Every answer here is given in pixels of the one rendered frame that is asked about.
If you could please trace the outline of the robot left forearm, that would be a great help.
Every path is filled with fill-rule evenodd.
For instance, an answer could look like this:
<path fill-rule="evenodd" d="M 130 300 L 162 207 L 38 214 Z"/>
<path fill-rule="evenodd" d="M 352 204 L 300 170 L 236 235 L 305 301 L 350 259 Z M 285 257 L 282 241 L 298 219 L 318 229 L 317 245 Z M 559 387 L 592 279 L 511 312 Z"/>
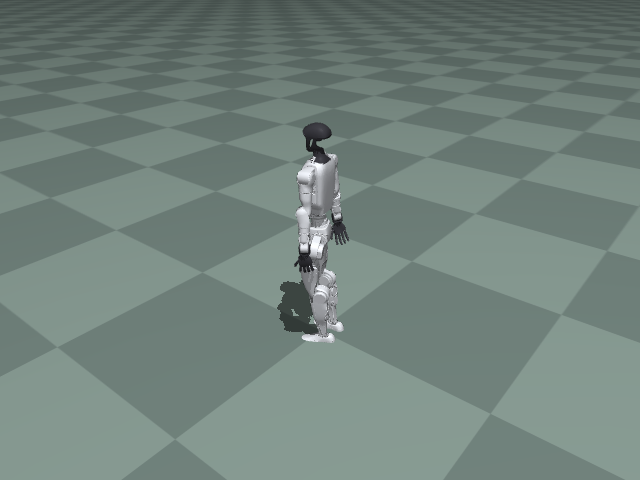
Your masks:
<path fill-rule="evenodd" d="M 300 235 L 298 238 L 298 242 L 300 244 L 300 252 L 308 253 L 311 222 L 309 220 L 307 211 L 304 209 L 298 210 L 296 213 L 296 217 L 298 220 L 298 234 Z"/>

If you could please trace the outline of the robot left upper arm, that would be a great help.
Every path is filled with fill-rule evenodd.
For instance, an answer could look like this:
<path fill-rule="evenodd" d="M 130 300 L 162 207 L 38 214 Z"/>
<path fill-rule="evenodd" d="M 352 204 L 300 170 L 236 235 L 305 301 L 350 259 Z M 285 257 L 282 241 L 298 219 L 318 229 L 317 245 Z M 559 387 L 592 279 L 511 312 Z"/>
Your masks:
<path fill-rule="evenodd" d="M 299 187 L 299 200 L 301 201 L 302 206 L 297 208 L 296 213 L 298 210 L 304 209 L 310 217 L 312 211 L 312 186 L 314 182 L 315 168 L 305 167 L 298 172 L 297 184 Z"/>

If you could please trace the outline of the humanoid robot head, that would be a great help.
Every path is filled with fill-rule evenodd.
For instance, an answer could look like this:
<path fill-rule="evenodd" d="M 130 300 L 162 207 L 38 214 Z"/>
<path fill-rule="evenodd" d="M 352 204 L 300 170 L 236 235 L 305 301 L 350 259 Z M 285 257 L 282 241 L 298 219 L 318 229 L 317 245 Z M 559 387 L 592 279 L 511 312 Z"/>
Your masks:
<path fill-rule="evenodd" d="M 323 163 L 324 165 L 331 160 L 330 157 L 326 156 L 324 149 L 316 145 L 317 141 L 327 139 L 332 135 L 327 125 L 323 123 L 311 123 L 303 129 L 303 135 L 306 138 L 306 149 L 308 152 L 313 152 L 313 156 L 316 157 L 314 162 L 319 164 Z M 310 147 L 311 139 L 313 139 L 313 141 Z"/>

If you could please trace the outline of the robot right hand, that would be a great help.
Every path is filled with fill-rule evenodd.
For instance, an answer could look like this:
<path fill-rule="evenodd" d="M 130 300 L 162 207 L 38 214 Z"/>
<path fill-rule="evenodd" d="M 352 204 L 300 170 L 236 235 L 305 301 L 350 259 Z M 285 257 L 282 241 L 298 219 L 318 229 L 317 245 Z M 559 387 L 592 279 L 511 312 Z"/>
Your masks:
<path fill-rule="evenodd" d="M 332 228 L 332 233 L 331 233 L 331 238 L 330 239 L 331 240 L 333 239 L 333 233 L 335 233 L 335 241 L 336 241 L 336 244 L 339 245 L 338 244 L 338 240 L 337 240 L 337 234 L 338 234 L 338 238 L 339 238 L 340 244 L 343 245 L 342 241 L 341 241 L 340 234 L 342 235 L 344 243 L 346 243 L 345 238 L 344 238 L 344 234 L 345 234 L 345 236 L 346 236 L 348 241 L 349 241 L 349 238 L 348 238 L 348 235 L 346 233 L 346 228 L 345 228 L 344 224 L 342 223 L 342 221 L 343 221 L 342 213 L 341 213 L 341 219 L 340 220 L 336 220 L 335 221 L 333 213 L 332 213 L 331 216 L 332 216 L 332 221 L 333 221 L 334 224 L 332 226 L 333 228 Z M 344 232 L 344 234 L 343 234 L 343 232 Z"/>

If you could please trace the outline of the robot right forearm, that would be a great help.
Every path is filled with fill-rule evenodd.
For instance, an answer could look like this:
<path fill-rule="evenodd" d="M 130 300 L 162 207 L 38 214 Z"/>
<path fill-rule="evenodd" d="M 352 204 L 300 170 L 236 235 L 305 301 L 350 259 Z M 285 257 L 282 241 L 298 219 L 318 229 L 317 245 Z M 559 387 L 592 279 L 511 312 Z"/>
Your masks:
<path fill-rule="evenodd" d="M 340 190 L 339 190 L 338 193 L 336 195 L 334 195 L 333 203 L 332 203 L 332 207 L 331 207 L 331 211 L 333 213 L 335 221 L 341 219 L 340 199 L 341 199 L 341 194 L 340 194 Z"/>

